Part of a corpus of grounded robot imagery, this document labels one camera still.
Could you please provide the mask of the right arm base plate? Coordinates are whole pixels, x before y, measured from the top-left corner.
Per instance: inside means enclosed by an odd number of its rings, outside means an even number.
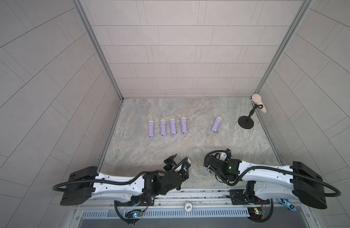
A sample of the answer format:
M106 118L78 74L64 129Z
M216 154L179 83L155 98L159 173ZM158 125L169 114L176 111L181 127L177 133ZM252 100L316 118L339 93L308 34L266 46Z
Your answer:
M253 191L247 190L230 190L230 194L226 195L226 198L232 201L233 205L262 205L270 204L270 200L262 200L256 197Z

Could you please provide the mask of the purple flashlight horizontal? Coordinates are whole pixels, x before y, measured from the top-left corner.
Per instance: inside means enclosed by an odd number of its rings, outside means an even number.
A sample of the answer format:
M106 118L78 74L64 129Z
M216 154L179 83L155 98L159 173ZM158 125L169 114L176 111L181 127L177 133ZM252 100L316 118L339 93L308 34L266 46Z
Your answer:
M160 120L160 134L162 136L166 136L167 133L166 133L166 124L167 124L167 121L165 119L161 119Z

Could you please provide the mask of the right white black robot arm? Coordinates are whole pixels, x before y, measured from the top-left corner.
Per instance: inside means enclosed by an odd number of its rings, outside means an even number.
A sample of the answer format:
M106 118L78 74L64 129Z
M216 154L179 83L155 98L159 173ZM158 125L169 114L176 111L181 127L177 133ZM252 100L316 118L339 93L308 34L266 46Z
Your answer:
M292 199L316 209L327 208L327 197L339 197L341 191L323 181L321 175L302 162L290 166L267 166L233 159L231 151L216 150L204 157L204 167L216 179L233 187L246 182L245 198L256 200Z

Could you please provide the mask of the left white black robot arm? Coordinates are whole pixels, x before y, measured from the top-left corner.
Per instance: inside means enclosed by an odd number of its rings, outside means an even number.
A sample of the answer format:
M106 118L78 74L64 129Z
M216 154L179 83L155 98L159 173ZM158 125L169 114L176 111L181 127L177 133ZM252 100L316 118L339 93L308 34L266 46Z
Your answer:
M165 159L163 170L142 171L134 177L110 176L99 173L96 166L90 166L69 175L66 182L52 187L62 192L62 206L81 205L87 200L114 200L122 204L139 204L142 199L151 203L158 195L171 190L180 190L189 178L191 160L185 157L175 162L175 155Z

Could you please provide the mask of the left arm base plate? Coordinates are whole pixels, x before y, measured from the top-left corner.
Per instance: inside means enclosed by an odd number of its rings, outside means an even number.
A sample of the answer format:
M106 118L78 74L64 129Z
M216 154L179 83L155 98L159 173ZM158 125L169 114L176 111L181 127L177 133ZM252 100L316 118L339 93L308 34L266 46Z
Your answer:
M142 194L140 196L131 196L130 201L122 203L116 201L116 205L120 207L141 207L141 206L153 206L154 205L154 197L146 194Z

